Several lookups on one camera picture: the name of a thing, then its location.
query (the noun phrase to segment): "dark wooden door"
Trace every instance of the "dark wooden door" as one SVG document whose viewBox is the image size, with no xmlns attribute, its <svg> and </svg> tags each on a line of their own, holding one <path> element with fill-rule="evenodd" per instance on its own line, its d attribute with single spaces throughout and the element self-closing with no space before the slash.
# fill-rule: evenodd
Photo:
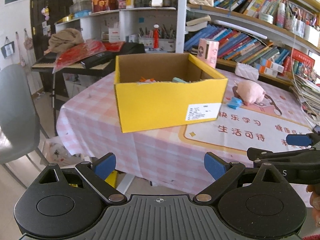
<svg viewBox="0 0 320 240">
<path fill-rule="evenodd" d="M 32 39 L 36 59 L 43 56 L 44 51 L 48 49 L 48 40 L 50 37 L 43 35 L 42 22 L 45 21 L 44 15 L 41 14 L 42 8 L 48 6 L 50 19 L 47 25 L 51 26 L 51 34 L 55 33 L 54 23 L 69 14 L 69 7 L 72 0 L 30 0 L 30 20 L 32 29 Z M 41 73 L 41 80 L 44 91 L 50 91 L 52 88 L 52 74 Z M 67 89 L 63 80 L 62 73 L 56 74 L 56 94 L 68 97 Z"/>
</svg>

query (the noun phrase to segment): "pink plush toy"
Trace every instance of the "pink plush toy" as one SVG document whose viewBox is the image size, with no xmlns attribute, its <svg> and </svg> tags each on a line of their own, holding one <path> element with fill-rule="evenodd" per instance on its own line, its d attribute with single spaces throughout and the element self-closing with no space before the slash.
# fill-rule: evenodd
<svg viewBox="0 0 320 240">
<path fill-rule="evenodd" d="M 239 82 L 236 92 L 246 106 L 253 103 L 261 103 L 266 94 L 259 84 L 251 80 L 243 80 Z"/>
</svg>

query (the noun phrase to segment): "finger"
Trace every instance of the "finger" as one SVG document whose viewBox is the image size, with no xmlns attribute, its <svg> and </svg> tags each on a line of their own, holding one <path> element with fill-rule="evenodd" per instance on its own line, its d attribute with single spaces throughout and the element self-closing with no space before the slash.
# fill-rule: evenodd
<svg viewBox="0 0 320 240">
<path fill-rule="evenodd" d="M 316 227 L 320 228 L 320 211 L 315 209 L 315 208 L 313 208 L 312 209 L 312 217 L 316 222 Z"/>
<path fill-rule="evenodd" d="M 320 196 L 315 192 L 311 194 L 310 205 L 316 208 L 317 210 L 320 210 Z"/>
<path fill-rule="evenodd" d="M 315 186 L 308 185 L 307 188 L 306 188 L 306 192 L 313 192 L 313 191 L 315 191 Z"/>
</svg>

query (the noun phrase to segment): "white cord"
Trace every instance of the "white cord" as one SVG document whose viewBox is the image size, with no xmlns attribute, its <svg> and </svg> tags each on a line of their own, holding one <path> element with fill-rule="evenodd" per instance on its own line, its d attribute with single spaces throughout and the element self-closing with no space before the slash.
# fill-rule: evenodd
<svg viewBox="0 0 320 240">
<path fill-rule="evenodd" d="M 292 19 L 293 19 L 293 14 L 292 14 L 291 10 L 289 10 L 289 12 L 290 12 L 290 16 L 291 16 Z M 307 101 L 306 98 L 303 96 L 303 93 L 301 92 L 300 88 L 298 87 L 297 82 L 296 82 L 296 78 L 295 78 L 295 76 L 294 76 L 292 60 L 293 60 L 293 49 L 294 49 L 294 46 L 295 46 L 295 43 L 296 43 L 296 33 L 294 32 L 293 34 L 294 34 L 294 41 L 293 41 L 293 46 L 292 46 L 291 55 L 290 55 L 290 62 L 289 62 L 289 63 L 291 64 L 291 72 L 292 72 L 292 76 L 293 76 L 293 81 L 294 81 L 294 84 L 295 84 L 296 89 L 298 90 L 298 92 L 300 93 L 300 95 L 302 96 L 302 98 L 305 100 L 306 105 L 307 105 L 307 106 L 310 108 L 310 110 L 316 115 L 317 120 L 319 120 L 319 114 L 317 114 L 317 113 L 314 111 L 313 107 L 312 107 L 311 105 L 309 105 L 308 101 Z"/>
</svg>

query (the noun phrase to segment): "plastic chair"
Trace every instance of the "plastic chair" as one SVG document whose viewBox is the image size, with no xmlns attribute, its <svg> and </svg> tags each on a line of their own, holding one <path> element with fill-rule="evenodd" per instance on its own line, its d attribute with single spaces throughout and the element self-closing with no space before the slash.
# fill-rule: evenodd
<svg viewBox="0 0 320 240">
<path fill-rule="evenodd" d="M 40 130 L 49 138 L 40 124 L 31 97 L 28 80 L 21 65 L 9 65 L 0 71 L 0 164 L 24 188 L 27 188 L 6 166 L 6 163 L 36 151 L 47 165 L 49 162 L 38 148 Z"/>
</svg>

